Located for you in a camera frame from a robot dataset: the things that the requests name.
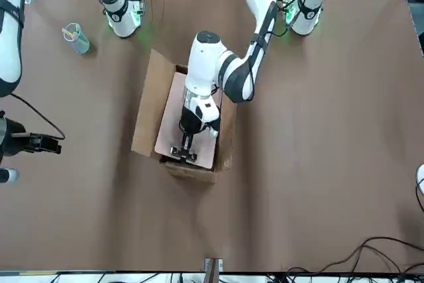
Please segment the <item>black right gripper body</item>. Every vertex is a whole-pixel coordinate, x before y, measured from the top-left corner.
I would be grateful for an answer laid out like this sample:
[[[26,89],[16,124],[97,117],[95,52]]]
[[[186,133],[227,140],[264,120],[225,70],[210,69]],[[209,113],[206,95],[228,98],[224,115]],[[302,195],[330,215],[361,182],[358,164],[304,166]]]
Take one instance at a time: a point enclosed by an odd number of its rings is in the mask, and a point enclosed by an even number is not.
[[[14,156],[22,151],[34,152],[32,133],[26,132],[24,126],[16,121],[5,118],[6,133],[3,139],[3,155]]]

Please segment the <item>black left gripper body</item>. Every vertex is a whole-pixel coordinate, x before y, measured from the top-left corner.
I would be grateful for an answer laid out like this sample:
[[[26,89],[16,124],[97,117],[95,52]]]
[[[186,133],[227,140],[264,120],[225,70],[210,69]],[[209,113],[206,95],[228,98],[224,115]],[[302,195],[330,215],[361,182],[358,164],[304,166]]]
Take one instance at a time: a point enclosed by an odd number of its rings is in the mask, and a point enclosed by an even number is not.
[[[204,131],[207,127],[197,115],[186,107],[182,107],[182,114],[180,118],[180,129],[186,135],[196,135]]]

